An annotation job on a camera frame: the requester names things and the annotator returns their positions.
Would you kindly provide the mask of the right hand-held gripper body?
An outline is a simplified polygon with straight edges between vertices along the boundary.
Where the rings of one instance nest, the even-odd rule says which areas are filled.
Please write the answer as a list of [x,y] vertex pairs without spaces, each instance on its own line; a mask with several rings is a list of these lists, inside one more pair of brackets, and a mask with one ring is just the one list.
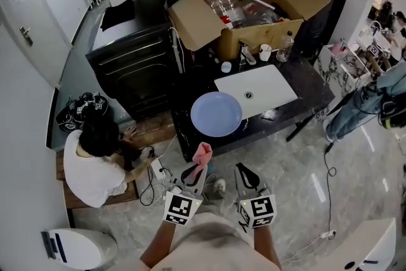
[[248,228],[269,225],[277,215],[275,195],[269,190],[259,192],[238,192],[237,212],[242,223]]

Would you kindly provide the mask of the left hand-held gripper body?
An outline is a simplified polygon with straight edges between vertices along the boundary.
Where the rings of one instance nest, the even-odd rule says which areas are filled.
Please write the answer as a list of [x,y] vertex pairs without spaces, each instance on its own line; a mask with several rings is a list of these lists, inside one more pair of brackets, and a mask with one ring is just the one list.
[[168,188],[164,195],[163,220],[177,225],[187,225],[203,202],[203,197],[185,191],[177,185]]

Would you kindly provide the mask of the pink cloth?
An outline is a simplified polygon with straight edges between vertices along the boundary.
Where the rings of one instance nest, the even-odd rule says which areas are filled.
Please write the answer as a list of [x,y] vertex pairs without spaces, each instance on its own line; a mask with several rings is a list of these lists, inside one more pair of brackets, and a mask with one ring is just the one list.
[[213,150],[210,144],[206,142],[201,142],[197,147],[195,154],[192,157],[193,163],[197,165],[192,172],[192,176],[196,177],[199,174],[199,172],[201,172],[205,167],[207,167],[209,161],[212,158],[212,155]]

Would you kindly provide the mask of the blue round plate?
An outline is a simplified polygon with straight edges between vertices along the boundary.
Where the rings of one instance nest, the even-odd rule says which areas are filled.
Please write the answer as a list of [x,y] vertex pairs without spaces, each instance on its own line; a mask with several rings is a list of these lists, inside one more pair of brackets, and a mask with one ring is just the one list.
[[193,103],[190,117],[203,135],[220,138],[232,134],[242,121],[242,108],[231,95],[213,91]]

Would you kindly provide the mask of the person's left forearm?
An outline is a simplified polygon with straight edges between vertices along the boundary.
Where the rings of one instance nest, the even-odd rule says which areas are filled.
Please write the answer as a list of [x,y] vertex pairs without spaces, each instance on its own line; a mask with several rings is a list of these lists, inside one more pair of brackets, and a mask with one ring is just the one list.
[[140,260],[148,267],[153,268],[168,256],[174,238],[176,224],[163,221],[158,228],[152,242],[141,255]]

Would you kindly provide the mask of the person's right forearm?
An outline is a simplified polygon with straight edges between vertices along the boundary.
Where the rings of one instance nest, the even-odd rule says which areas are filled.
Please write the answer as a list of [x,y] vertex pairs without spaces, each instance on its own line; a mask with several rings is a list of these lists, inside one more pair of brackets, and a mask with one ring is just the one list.
[[274,263],[279,270],[282,269],[274,248],[271,228],[269,226],[254,229],[254,249],[266,259]]

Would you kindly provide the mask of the person's shoe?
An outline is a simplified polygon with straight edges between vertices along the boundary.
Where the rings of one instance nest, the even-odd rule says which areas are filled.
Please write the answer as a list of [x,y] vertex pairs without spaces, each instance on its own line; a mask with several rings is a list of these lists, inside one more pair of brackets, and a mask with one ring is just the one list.
[[216,181],[213,183],[213,195],[217,199],[223,199],[225,196],[226,192],[226,181],[224,178],[218,178]]

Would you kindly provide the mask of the person in white shirt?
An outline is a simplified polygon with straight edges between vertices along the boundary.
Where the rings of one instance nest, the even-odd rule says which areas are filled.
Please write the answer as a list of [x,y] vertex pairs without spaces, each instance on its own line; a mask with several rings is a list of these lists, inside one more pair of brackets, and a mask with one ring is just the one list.
[[282,271],[224,218],[201,213],[195,220],[155,267],[148,268],[141,260],[140,265],[150,271]]

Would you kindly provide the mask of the wooden platform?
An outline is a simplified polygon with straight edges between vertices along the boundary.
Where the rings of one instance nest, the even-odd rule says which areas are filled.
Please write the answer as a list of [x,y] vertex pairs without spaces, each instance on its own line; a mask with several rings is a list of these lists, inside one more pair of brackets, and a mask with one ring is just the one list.
[[[136,123],[136,135],[132,142],[132,146],[140,149],[147,145],[155,145],[159,142],[170,140],[176,135],[174,122],[170,111],[163,112],[154,117],[141,120]],[[63,150],[56,150],[56,179],[63,184],[63,193],[65,199],[65,207],[67,210],[88,208],[73,192],[69,189],[65,181],[65,173],[63,168]],[[138,199],[138,190],[136,189],[136,182],[130,183],[129,188],[124,194],[112,197],[107,200],[105,205],[118,204],[122,202],[129,202]]]

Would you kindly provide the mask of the black marble vanity table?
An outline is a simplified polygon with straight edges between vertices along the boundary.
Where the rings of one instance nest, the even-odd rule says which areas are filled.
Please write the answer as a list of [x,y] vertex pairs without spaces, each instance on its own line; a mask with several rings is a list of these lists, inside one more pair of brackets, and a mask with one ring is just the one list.
[[295,126],[296,129],[286,139],[290,141],[334,99],[333,92],[320,74],[304,56],[297,53],[293,53],[285,63],[272,58],[269,62],[250,67],[246,65],[242,69],[236,60],[233,60],[232,74],[250,72],[268,65],[275,65],[278,68],[298,99],[277,108],[273,120],[263,119],[261,115],[250,117],[242,121],[231,135],[221,138],[208,137],[200,133],[192,124],[190,111],[198,97],[216,91],[214,81],[223,77],[223,73],[216,67],[196,66],[177,77],[168,94],[168,100],[186,162],[192,160],[200,142],[209,143],[213,155],[218,156]]

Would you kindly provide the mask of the white sink basin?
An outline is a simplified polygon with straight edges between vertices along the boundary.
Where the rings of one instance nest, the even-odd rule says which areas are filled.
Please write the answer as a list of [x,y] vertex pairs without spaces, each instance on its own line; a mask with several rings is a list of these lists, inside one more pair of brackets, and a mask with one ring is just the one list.
[[239,72],[214,81],[220,92],[233,96],[247,119],[281,107],[298,96],[274,65]]

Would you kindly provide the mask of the white oval appliance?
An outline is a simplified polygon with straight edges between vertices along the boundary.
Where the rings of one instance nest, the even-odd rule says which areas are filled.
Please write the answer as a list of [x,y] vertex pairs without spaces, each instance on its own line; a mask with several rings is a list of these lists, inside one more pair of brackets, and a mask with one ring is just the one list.
[[58,228],[41,232],[49,259],[75,270],[98,268],[118,253],[115,239],[103,232],[80,228]]

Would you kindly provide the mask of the white printed table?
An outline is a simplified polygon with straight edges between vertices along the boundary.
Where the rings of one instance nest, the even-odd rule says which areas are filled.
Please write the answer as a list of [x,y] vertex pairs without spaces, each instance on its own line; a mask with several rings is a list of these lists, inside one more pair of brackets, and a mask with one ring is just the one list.
[[396,219],[363,221],[311,271],[387,271],[395,263]]

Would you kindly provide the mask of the black gear bag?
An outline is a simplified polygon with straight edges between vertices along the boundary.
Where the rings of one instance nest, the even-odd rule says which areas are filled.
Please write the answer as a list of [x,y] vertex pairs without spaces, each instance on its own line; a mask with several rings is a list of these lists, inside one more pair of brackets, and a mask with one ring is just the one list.
[[88,119],[104,116],[108,109],[107,98],[99,93],[85,92],[78,99],[69,97],[55,122],[62,131],[71,133],[80,129]]

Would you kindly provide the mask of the chrome faucet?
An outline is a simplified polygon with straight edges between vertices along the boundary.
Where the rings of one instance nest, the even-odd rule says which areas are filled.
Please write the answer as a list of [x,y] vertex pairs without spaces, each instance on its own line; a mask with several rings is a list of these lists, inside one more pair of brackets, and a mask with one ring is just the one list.
[[239,41],[239,65],[256,65],[256,59],[249,52],[249,47],[246,43]]

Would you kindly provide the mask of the white cup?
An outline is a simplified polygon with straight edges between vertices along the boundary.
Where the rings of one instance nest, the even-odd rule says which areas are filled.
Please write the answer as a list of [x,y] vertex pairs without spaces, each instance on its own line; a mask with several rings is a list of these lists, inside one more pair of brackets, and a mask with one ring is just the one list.
[[267,62],[271,56],[272,47],[269,44],[262,44],[259,48],[259,58],[262,62]]

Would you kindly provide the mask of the small clear plastic bottle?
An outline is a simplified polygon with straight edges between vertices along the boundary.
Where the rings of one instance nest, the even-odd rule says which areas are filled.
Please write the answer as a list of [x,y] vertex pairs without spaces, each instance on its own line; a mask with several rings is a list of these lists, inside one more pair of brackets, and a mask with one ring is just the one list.
[[292,37],[292,31],[288,30],[287,34],[280,40],[276,59],[279,62],[285,63],[289,59],[289,55],[294,44],[294,38]]

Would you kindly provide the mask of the large open cardboard box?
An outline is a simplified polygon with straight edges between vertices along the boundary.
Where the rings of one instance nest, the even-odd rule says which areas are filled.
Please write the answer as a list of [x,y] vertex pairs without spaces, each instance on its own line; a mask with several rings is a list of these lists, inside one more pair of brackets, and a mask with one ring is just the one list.
[[186,49],[196,52],[213,43],[220,60],[229,61],[237,57],[240,42],[245,42],[252,49],[258,49],[261,44],[277,48],[287,32],[296,35],[302,23],[325,8],[331,0],[261,1],[277,4],[287,13],[287,18],[273,24],[228,29],[204,0],[179,0],[168,12]]

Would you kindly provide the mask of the white marble cabinet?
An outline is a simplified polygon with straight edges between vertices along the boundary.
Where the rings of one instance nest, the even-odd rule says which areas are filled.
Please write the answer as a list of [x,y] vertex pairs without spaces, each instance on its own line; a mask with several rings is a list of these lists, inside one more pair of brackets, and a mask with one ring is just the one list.
[[323,46],[313,67],[336,99],[372,81],[367,64],[344,41]]

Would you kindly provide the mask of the black cloth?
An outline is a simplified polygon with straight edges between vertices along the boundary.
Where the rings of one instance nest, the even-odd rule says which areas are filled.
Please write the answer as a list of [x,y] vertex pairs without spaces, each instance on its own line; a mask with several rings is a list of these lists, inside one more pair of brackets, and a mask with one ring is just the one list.
[[117,6],[109,7],[105,10],[100,28],[102,31],[119,25],[135,18],[135,8],[133,0],[125,0]]

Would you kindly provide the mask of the large clear plastic bottle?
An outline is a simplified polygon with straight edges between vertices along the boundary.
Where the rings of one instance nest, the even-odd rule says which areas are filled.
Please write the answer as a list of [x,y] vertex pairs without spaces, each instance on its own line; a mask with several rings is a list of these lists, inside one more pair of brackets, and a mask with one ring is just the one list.
[[237,0],[204,0],[229,29],[239,29],[246,20]]

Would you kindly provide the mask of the white door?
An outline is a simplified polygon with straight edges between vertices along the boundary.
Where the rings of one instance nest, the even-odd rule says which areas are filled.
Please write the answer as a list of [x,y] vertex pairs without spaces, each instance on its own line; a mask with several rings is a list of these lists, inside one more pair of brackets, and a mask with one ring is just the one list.
[[[65,41],[45,0],[0,0],[0,8],[30,63],[52,87],[58,88],[71,46]],[[23,38],[21,26],[31,27],[32,47]]]

